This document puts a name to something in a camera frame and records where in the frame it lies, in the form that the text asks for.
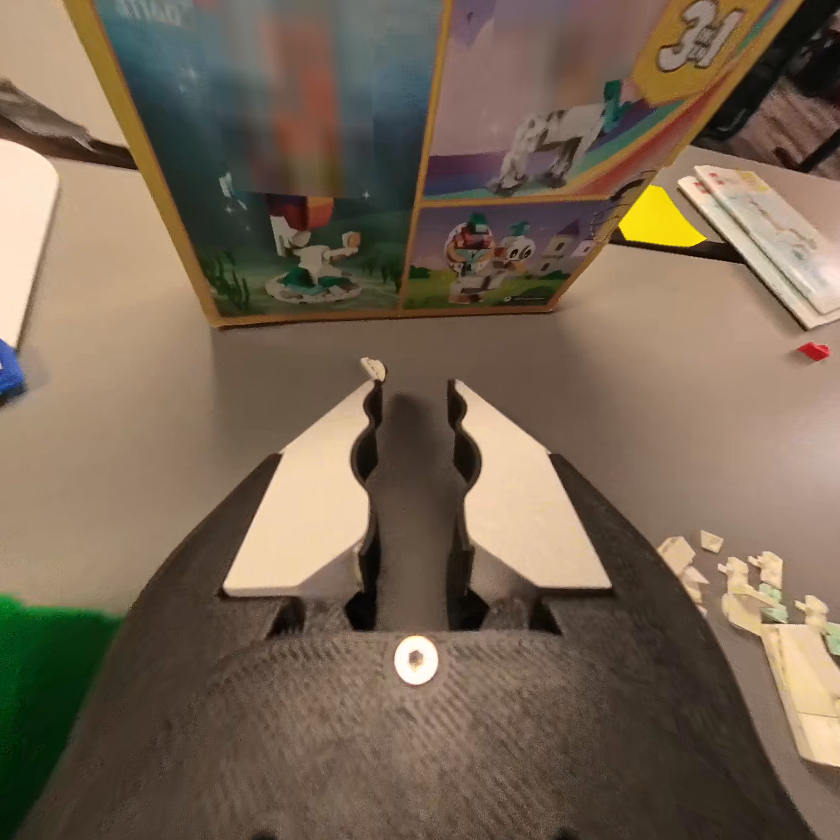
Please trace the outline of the yellow sticky note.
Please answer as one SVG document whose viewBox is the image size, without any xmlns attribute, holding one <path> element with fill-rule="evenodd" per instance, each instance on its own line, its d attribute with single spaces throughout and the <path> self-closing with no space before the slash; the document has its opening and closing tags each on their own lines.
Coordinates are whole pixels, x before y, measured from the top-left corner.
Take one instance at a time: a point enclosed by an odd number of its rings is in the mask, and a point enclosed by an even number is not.
<svg viewBox="0 0 840 840">
<path fill-rule="evenodd" d="M 658 185 L 640 194 L 618 225 L 628 242 L 671 248 L 691 248 L 707 242 Z"/>
</svg>

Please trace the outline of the cluster of small white lego bricks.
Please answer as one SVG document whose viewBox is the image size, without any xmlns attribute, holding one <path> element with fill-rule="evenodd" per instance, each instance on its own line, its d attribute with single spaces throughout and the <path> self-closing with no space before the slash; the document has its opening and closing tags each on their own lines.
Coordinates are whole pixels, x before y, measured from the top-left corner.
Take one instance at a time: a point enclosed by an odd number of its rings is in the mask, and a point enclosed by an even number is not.
<svg viewBox="0 0 840 840">
<path fill-rule="evenodd" d="M 691 600 L 707 614 L 704 589 L 708 579 L 695 564 L 696 552 L 681 536 L 669 537 L 658 546 L 658 554 L 679 579 Z M 814 637 L 818 649 L 829 658 L 838 659 L 838 623 L 828 620 L 827 605 L 813 595 L 794 604 L 803 617 L 791 623 L 784 601 L 784 561 L 771 551 L 762 551 L 746 560 L 729 557 L 717 570 L 726 578 L 720 599 L 720 611 L 728 624 L 743 634 L 769 639 L 773 632 Z"/>
</svg>

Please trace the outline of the black office chair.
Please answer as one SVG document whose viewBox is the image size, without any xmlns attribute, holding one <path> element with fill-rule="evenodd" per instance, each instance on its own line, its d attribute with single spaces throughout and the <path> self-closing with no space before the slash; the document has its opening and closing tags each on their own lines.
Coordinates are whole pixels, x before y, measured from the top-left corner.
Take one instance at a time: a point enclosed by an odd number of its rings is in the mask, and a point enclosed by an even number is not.
<svg viewBox="0 0 840 840">
<path fill-rule="evenodd" d="M 839 2 L 803 2 L 692 145 L 838 180 Z"/>
</svg>

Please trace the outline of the lego instruction booklet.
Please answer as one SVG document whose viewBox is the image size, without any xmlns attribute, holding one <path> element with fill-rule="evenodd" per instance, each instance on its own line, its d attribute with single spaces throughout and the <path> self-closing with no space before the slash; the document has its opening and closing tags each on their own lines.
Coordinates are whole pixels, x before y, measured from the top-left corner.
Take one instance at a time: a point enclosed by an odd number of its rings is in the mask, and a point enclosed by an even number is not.
<svg viewBox="0 0 840 840">
<path fill-rule="evenodd" d="M 839 309 L 839 248 L 753 171 L 704 164 L 699 182 L 822 316 Z"/>
<path fill-rule="evenodd" d="M 838 322 L 838 311 L 823 315 L 814 309 L 695 177 L 687 175 L 680 178 L 677 188 L 721 239 L 717 243 L 706 242 L 703 245 L 720 245 L 727 256 L 738 257 L 804 331 Z"/>
</svg>

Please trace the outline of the yellow lego set box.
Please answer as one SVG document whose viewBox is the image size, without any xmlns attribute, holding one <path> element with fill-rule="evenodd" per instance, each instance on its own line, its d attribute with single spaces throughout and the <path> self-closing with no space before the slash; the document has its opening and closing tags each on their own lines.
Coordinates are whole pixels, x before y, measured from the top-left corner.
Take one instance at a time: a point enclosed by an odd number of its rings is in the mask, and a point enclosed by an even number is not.
<svg viewBox="0 0 840 840">
<path fill-rule="evenodd" d="M 554 310 L 802 2 L 65 2 L 216 328 Z"/>
</svg>

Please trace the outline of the white lego wedge build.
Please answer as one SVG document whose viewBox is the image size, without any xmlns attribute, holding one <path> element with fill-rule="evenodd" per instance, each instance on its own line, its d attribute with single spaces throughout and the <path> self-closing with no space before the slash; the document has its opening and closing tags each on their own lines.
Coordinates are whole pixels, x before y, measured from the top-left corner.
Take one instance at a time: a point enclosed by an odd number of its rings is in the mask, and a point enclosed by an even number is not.
<svg viewBox="0 0 840 840">
<path fill-rule="evenodd" d="M 838 645 L 828 606 L 807 595 L 794 604 L 803 623 L 763 623 L 770 600 L 738 584 L 721 597 L 721 610 L 734 627 L 759 637 L 774 685 L 800 757 L 827 768 L 839 767 L 839 670 L 830 643 Z"/>
</svg>

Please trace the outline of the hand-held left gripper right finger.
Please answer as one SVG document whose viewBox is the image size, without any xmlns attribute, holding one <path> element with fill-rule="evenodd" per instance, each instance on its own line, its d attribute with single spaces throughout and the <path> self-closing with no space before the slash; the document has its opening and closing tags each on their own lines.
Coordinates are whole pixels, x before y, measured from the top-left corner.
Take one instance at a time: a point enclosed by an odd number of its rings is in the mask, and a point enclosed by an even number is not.
<svg viewBox="0 0 840 840">
<path fill-rule="evenodd" d="M 448 382 L 457 592 L 609 592 L 613 586 L 550 451 L 461 380 Z"/>
</svg>

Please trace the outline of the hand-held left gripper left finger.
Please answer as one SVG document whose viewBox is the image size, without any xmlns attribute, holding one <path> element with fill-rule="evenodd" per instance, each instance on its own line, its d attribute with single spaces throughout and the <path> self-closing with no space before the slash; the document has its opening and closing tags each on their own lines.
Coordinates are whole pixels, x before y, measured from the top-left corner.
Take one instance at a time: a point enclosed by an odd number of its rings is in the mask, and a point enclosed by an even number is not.
<svg viewBox="0 0 840 840">
<path fill-rule="evenodd" d="M 280 453 L 223 583 L 229 597 L 350 599 L 370 587 L 368 480 L 379 456 L 382 377 L 370 377 Z"/>
</svg>

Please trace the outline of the green plastic bin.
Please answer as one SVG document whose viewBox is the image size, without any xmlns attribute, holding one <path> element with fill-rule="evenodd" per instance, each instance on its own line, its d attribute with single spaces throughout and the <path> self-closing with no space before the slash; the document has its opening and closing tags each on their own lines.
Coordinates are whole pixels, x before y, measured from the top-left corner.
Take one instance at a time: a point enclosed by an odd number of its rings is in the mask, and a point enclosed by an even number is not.
<svg viewBox="0 0 840 840">
<path fill-rule="evenodd" d="M 125 615 L 1 596 L 2 806 L 35 797 Z"/>
</svg>

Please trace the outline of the blue lego piece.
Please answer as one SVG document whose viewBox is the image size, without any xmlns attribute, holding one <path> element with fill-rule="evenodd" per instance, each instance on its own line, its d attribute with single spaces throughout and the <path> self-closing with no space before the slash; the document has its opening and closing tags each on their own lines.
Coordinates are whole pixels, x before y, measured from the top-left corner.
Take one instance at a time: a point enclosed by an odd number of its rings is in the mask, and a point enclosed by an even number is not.
<svg viewBox="0 0 840 840">
<path fill-rule="evenodd" d="M 1 405 L 9 403 L 26 392 L 25 373 L 17 352 L 3 339 L 1 344 Z"/>
</svg>

